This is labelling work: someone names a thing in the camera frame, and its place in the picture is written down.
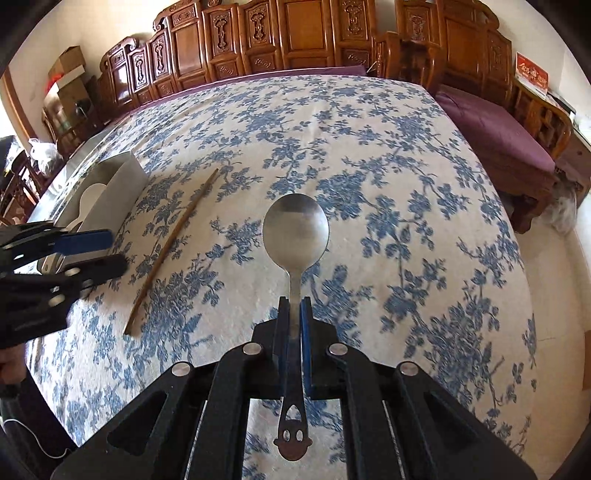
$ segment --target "blue floral pattern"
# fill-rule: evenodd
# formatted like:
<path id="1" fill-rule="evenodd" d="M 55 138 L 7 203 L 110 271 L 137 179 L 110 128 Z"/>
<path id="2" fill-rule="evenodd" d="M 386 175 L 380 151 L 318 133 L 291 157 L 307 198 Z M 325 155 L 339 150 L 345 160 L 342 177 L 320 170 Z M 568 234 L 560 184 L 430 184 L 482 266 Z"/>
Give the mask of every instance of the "blue floral pattern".
<path id="1" fill-rule="evenodd" d="M 269 318 L 288 282 L 264 251 L 262 220 L 302 192 L 330 221 L 328 250 L 303 278 L 315 316 L 374 361 L 417 362 L 523 453 L 537 386 L 523 263 L 482 166 L 425 90 L 302 76 L 189 93 L 124 119 L 68 189 L 126 150 L 150 176 L 113 248 L 130 269 L 77 302 L 69 329 L 30 346 L 31 372 L 77 443 L 172 363 L 216 361 Z M 214 168 L 124 337 L 171 227 Z M 306 410 L 314 444 L 288 464 L 272 444 L 279 404 L 252 402 L 244 478 L 346 476 L 337 402 Z"/>

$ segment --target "human hand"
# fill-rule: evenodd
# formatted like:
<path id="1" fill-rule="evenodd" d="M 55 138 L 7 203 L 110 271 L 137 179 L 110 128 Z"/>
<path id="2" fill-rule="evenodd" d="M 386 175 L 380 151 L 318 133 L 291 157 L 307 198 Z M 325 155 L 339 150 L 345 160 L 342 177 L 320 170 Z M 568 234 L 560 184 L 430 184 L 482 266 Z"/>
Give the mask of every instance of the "human hand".
<path id="1" fill-rule="evenodd" d="M 25 380 L 25 344 L 0 350 L 0 383 L 14 385 Z"/>

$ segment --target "carved wooden headboard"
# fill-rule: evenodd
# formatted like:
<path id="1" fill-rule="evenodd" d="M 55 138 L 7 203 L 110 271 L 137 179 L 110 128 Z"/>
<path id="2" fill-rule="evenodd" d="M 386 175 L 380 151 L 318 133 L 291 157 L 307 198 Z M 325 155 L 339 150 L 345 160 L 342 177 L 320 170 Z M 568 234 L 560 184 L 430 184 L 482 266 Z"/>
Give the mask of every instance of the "carved wooden headboard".
<path id="1" fill-rule="evenodd" d="M 180 0 L 146 42 L 127 37 L 100 63 L 101 117 L 215 80 L 272 70 L 369 68 L 374 0 Z"/>
<path id="2" fill-rule="evenodd" d="M 479 0 L 397 0 L 398 31 L 446 51 L 443 83 L 507 107 L 511 97 L 511 41 Z"/>

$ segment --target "chopstick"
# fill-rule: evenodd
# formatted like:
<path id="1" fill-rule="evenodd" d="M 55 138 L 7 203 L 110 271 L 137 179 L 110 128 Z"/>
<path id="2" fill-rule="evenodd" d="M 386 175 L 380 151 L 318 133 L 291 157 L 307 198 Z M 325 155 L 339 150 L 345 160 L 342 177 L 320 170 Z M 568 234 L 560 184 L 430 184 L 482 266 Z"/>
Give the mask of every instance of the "chopstick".
<path id="1" fill-rule="evenodd" d="M 168 251 L 170 250 L 170 248 L 173 246 L 174 240 L 176 239 L 177 235 L 184 227 L 184 224 L 189 219 L 189 216 L 195 210 L 195 207 L 199 203 L 199 200 L 201 200 L 201 198 L 203 198 L 203 196 L 209 190 L 209 187 L 211 187 L 218 171 L 219 171 L 219 169 L 216 168 L 214 170 L 214 172 L 211 174 L 211 176 L 207 179 L 207 181 L 203 185 L 203 188 L 201 189 L 201 191 L 199 191 L 199 194 L 189 204 L 187 209 L 184 211 L 183 216 L 180 218 L 180 220 L 174 226 L 172 233 L 166 239 L 166 243 L 164 244 L 164 246 L 162 247 L 162 250 L 158 254 L 158 258 L 156 259 L 156 262 L 154 262 L 154 265 L 152 266 L 152 270 L 150 270 L 150 273 L 148 274 L 148 278 L 146 278 L 146 280 L 144 282 L 144 286 L 142 286 L 142 289 L 139 292 L 138 298 L 136 299 L 136 301 L 134 303 L 134 307 L 131 309 L 131 313 L 129 314 L 129 319 L 127 320 L 127 323 L 125 324 L 125 330 L 123 332 L 124 335 L 131 335 L 131 327 L 134 324 L 135 316 L 137 315 L 138 310 L 141 307 L 142 302 L 145 299 L 145 296 L 148 294 L 148 291 L 150 290 L 150 288 L 152 286 L 152 282 L 156 278 L 156 274 L 158 273 L 160 266 L 164 262 L 164 258 L 168 254 Z"/>

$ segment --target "spoon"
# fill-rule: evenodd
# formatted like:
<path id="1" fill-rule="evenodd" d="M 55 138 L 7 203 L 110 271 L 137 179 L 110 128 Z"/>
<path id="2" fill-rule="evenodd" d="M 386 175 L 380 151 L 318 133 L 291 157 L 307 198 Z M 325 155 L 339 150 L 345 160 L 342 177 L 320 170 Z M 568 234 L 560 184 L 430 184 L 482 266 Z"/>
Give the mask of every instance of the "spoon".
<path id="1" fill-rule="evenodd" d="M 262 239 L 267 254 L 290 277 L 290 323 L 285 385 L 277 438 L 281 456 L 292 462 L 312 444 L 301 384 L 300 301 L 301 276 L 326 250 L 329 222 L 316 201 L 301 193 L 278 199 L 265 215 Z M 300 420 L 288 419 L 295 407 Z"/>

